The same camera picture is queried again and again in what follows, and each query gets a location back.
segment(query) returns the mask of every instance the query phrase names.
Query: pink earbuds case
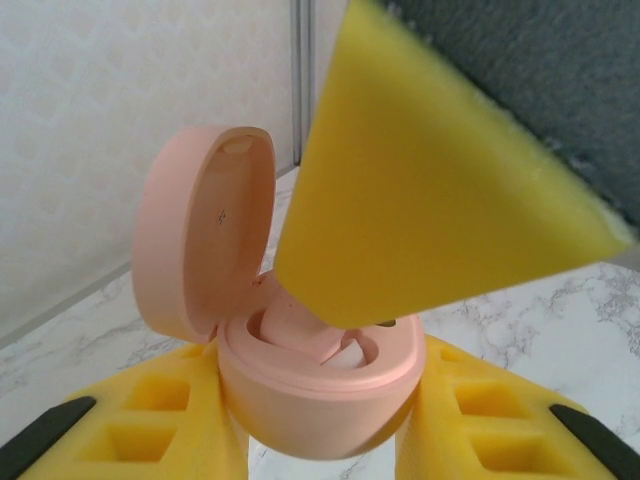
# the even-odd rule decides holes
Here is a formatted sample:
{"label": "pink earbuds case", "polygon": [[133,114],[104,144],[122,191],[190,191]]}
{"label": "pink earbuds case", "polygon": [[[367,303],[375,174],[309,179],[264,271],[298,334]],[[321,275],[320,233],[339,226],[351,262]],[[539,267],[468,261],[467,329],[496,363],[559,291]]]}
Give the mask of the pink earbuds case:
{"label": "pink earbuds case", "polygon": [[274,150],[252,127],[189,127],[155,160],[139,207],[133,284],[145,322],[217,337],[225,402],[249,434],[309,459],[353,456],[400,427],[424,369],[417,316],[342,331],[259,275],[273,211]]}

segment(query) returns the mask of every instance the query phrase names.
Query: gray fabric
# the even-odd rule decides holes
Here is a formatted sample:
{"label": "gray fabric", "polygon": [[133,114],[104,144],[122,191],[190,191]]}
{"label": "gray fabric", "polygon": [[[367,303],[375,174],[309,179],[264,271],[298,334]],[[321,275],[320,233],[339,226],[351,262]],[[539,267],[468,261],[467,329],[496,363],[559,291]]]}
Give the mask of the gray fabric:
{"label": "gray fabric", "polygon": [[640,1],[381,1],[640,226]]}

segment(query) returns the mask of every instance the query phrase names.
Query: yellow foam block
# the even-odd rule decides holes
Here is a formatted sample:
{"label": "yellow foam block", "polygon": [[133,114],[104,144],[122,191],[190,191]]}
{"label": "yellow foam block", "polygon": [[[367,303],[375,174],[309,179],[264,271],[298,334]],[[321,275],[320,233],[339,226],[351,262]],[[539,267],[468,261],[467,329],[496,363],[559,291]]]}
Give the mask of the yellow foam block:
{"label": "yellow foam block", "polygon": [[624,222],[375,2],[347,10],[275,261],[354,328],[608,258]]}
{"label": "yellow foam block", "polygon": [[21,480],[241,480],[237,435],[219,385],[217,347],[188,346],[71,398],[96,405]]}
{"label": "yellow foam block", "polygon": [[396,480],[615,480],[549,411],[582,407],[434,337],[426,341]]}

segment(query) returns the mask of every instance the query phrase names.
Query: white marble countertop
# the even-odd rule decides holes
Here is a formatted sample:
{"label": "white marble countertop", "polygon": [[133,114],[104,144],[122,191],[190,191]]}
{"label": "white marble countertop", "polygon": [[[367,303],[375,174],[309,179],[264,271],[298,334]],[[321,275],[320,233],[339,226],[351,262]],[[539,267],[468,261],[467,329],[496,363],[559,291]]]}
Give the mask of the white marble countertop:
{"label": "white marble countertop", "polygon": [[[278,180],[270,268],[296,172]],[[640,451],[640,274],[607,264],[422,314],[425,331],[581,403]],[[0,351],[0,444],[67,395],[180,342],[140,319],[131,278]],[[251,479],[393,478],[393,446],[306,462],[253,443]]]}

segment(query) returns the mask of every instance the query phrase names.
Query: earbuds case lid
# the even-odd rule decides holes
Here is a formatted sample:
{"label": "earbuds case lid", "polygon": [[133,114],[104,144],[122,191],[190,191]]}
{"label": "earbuds case lid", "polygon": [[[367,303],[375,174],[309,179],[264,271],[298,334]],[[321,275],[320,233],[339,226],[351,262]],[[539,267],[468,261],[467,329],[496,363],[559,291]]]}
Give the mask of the earbuds case lid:
{"label": "earbuds case lid", "polygon": [[269,134],[188,127],[155,159],[136,219],[132,278],[156,332],[208,343],[239,314],[267,247],[275,192]]}

